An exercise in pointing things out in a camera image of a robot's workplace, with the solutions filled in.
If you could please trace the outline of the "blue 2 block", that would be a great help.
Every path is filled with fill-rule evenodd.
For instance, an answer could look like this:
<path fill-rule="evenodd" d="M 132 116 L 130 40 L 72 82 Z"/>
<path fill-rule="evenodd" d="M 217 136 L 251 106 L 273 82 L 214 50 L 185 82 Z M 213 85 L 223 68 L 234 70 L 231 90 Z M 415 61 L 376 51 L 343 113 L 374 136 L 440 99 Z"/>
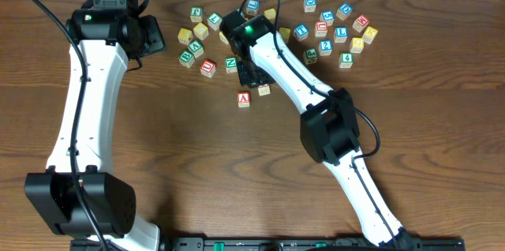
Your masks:
<path fill-rule="evenodd" d="M 319 55 L 328 56 L 333 51 L 333 42 L 330 39 L 321 40 L 319 42 Z"/>

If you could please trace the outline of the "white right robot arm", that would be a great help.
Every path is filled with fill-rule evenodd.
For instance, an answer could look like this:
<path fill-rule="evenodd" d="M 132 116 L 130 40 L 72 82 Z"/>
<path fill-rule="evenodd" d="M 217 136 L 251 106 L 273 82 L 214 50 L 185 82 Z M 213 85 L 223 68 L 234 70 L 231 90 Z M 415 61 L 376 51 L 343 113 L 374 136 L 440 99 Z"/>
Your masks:
<path fill-rule="evenodd" d="M 365 238 L 377 247 L 406 246 L 406 231 L 378 191 L 361 150 L 357 118 L 362 116 L 345 89 L 334 90 L 294 56 L 275 29 L 259 15 L 246 20 L 235 10 L 221 26 L 240 58 L 239 81 L 250 88 L 276 83 L 300 113 L 304 149 L 337 179 L 357 214 Z"/>

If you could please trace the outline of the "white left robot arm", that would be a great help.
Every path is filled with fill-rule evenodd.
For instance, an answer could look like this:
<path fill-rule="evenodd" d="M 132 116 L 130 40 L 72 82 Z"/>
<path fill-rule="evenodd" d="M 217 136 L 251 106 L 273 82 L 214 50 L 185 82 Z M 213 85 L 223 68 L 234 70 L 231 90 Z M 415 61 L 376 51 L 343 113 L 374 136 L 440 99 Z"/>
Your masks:
<path fill-rule="evenodd" d="M 79 9 L 67 20 L 71 73 L 58 140 L 43 173 L 24 191 L 51 232 L 72 250 L 166 250 L 154 223 L 137 214 L 131 185 L 114 176 L 118 92 L 129 60 L 164 51 L 157 20 L 128 9 Z"/>

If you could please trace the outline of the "red A block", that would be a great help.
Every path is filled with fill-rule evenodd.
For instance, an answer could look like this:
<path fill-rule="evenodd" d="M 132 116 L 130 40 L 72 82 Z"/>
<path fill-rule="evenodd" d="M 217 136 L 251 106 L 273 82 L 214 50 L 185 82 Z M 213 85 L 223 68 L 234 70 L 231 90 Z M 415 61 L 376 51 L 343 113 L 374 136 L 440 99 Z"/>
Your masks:
<path fill-rule="evenodd" d="M 251 103 L 249 92 L 239 92 L 238 93 L 238 106 L 240 108 L 249 107 Z"/>

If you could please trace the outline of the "red I block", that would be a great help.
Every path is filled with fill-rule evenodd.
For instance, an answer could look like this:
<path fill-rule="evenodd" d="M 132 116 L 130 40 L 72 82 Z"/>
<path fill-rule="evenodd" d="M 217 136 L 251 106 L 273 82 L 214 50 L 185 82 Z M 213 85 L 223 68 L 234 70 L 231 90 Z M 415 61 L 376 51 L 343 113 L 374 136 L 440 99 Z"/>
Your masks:
<path fill-rule="evenodd" d="M 266 96 L 271 94 L 271 88 L 269 84 L 262 84 L 258 88 L 259 96 Z"/>

